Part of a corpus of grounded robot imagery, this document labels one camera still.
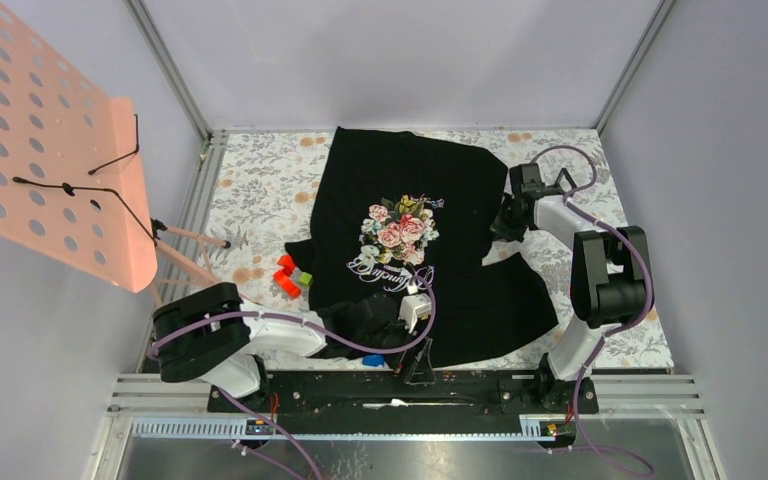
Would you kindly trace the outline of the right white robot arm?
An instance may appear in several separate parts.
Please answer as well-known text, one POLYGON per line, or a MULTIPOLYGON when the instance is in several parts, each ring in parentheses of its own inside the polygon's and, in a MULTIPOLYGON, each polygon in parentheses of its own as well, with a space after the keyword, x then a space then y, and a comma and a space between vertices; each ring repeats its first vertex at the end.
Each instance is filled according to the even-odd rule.
POLYGON ((544 377, 533 386, 535 402, 557 412, 573 398, 570 382, 587 375, 608 337, 632 328, 654 306, 654 287, 643 229, 613 227, 585 212, 561 185, 546 184, 540 166, 509 170, 511 191, 491 231, 500 240, 522 241, 543 231, 572 254, 569 298, 574 318, 544 356, 544 377))

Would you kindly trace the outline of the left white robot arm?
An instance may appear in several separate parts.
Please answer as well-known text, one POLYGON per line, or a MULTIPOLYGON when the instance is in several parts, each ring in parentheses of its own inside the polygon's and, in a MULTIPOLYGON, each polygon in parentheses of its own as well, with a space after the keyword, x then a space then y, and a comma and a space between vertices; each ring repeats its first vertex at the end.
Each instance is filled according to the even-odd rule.
POLYGON ((262 357, 357 359, 377 355, 396 367, 430 342, 437 313, 433 290, 408 283, 408 293, 382 292, 316 310, 289 312, 241 297, 223 282, 156 309, 147 350, 167 383, 203 380, 248 411, 269 401, 262 357))

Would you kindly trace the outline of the black floral t-shirt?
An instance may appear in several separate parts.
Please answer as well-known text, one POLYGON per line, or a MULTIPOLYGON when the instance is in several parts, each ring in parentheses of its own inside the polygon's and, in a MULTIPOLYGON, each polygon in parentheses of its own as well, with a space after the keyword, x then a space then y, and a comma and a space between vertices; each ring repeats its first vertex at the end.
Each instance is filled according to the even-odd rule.
POLYGON ((520 257, 490 265, 506 166, 488 150, 409 132, 338 129, 309 239, 286 244, 313 276, 312 310, 374 293, 405 296, 422 277, 436 298, 431 361, 507 355, 549 333, 557 315, 520 257))

